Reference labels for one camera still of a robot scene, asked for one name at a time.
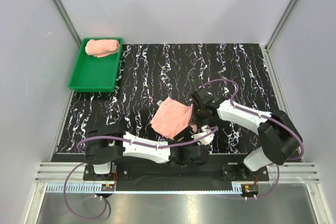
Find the pink striped towel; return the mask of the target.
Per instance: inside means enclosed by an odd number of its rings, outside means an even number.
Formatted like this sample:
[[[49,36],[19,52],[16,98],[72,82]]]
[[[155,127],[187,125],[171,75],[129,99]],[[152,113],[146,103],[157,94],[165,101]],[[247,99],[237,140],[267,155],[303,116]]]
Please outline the pink striped towel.
[[[115,54],[120,49],[120,43],[114,39],[89,40],[85,46],[85,52],[89,56],[97,58]]]

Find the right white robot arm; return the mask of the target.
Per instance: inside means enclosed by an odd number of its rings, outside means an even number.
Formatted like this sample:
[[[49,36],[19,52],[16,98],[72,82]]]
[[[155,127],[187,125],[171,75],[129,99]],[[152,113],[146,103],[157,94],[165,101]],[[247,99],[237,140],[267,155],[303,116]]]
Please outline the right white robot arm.
[[[282,165],[297,149],[303,151],[303,141],[288,114],[274,113],[242,106],[233,99],[216,98],[204,88],[191,94],[191,121],[206,124],[210,119],[233,122],[258,135],[261,147],[250,152],[238,167],[239,176],[250,180],[257,170],[269,164]]]

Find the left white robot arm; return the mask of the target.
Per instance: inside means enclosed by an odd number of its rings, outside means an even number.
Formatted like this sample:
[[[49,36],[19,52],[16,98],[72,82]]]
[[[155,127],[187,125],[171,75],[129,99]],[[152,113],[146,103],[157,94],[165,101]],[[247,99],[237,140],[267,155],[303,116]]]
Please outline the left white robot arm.
[[[177,135],[180,142],[157,142],[135,136],[117,123],[90,130],[78,147],[84,151],[84,162],[93,166],[94,174],[107,180],[113,175],[112,164],[126,162],[130,157],[172,167],[205,164],[215,131],[207,125],[201,129],[194,134],[188,126]]]

